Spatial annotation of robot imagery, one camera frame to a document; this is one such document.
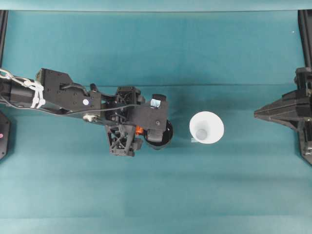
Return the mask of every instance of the small label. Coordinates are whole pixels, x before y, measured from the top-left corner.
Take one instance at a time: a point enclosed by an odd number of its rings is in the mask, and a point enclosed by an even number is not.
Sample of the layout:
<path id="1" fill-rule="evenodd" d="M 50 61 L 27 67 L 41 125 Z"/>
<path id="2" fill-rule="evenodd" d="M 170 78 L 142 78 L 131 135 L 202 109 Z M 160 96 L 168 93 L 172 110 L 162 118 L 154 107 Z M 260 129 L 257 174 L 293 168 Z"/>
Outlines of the small label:
<path id="1" fill-rule="evenodd" d="M 191 138 L 191 143 L 198 143 L 198 141 L 195 138 Z"/>

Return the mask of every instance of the teal tabletop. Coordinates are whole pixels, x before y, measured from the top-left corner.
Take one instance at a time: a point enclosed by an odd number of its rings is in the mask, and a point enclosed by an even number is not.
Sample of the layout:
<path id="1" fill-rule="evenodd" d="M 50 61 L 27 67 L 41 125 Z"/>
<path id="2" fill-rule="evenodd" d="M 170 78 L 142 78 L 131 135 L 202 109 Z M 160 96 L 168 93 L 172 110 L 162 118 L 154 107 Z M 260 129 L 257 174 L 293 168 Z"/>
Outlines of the teal tabletop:
<path id="1" fill-rule="evenodd" d="M 1 107 L 12 133 L 0 233 L 310 233 L 312 167 L 297 135 L 253 116 L 296 88 L 302 66 L 297 11 L 10 11 L 3 68 L 165 94 L 175 134 L 161 151 L 118 157 L 102 126 Z M 216 144 L 191 142 L 203 110 L 224 122 Z"/>

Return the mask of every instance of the black frame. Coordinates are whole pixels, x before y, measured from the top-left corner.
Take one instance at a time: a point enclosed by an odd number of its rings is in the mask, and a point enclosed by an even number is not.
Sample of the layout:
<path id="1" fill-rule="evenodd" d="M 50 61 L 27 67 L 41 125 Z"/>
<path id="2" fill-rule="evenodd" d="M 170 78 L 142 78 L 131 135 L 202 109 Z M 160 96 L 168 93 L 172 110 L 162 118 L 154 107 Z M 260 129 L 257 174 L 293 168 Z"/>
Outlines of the black frame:
<path id="1" fill-rule="evenodd" d="M 2 57 L 5 41 L 5 32 L 8 22 L 9 11 L 0 10 L 0 67 L 2 66 Z"/>

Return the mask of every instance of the orange part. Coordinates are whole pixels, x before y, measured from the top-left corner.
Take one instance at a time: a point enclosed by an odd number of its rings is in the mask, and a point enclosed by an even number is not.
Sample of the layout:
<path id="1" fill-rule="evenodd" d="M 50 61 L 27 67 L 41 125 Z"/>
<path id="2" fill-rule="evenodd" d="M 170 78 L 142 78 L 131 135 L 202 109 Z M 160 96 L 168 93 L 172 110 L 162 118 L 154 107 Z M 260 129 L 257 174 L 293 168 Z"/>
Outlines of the orange part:
<path id="1" fill-rule="evenodd" d="M 143 128 L 141 128 L 140 126 L 136 126 L 136 135 L 143 135 Z"/>

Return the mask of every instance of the black plastic part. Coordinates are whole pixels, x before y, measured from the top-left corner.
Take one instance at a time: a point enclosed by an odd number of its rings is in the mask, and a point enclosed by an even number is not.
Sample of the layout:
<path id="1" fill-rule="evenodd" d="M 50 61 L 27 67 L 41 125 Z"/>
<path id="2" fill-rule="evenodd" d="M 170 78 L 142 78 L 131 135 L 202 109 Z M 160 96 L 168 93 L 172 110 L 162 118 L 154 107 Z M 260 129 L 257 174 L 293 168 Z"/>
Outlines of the black plastic part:
<path id="1" fill-rule="evenodd" d="M 172 127 L 172 124 L 170 121 L 167 120 L 167 124 L 166 124 L 166 130 L 164 131 L 164 133 L 162 134 L 162 141 L 161 142 L 152 142 L 148 140 L 148 131 L 144 131 L 144 138 L 146 140 L 146 143 L 148 144 L 148 146 L 152 147 L 155 150 L 160 150 L 164 147 L 166 147 L 173 135 L 174 135 L 174 129 Z"/>
<path id="2" fill-rule="evenodd" d="M 2 57 L 5 41 L 6 25 L 8 22 L 8 11 L 0 11 L 0 67 L 2 66 Z"/>
<path id="3" fill-rule="evenodd" d="M 0 111 L 0 159 L 8 152 L 10 128 L 10 120 Z"/>
<path id="4" fill-rule="evenodd" d="M 298 11 L 298 23 L 306 67 L 312 67 L 312 10 Z"/>
<path id="5" fill-rule="evenodd" d="M 302 157 L 312 164 L 312 69 L 298 68 L 297 90 L 254 112 L 254 117 L 285 125 L 299 135 Z"/>

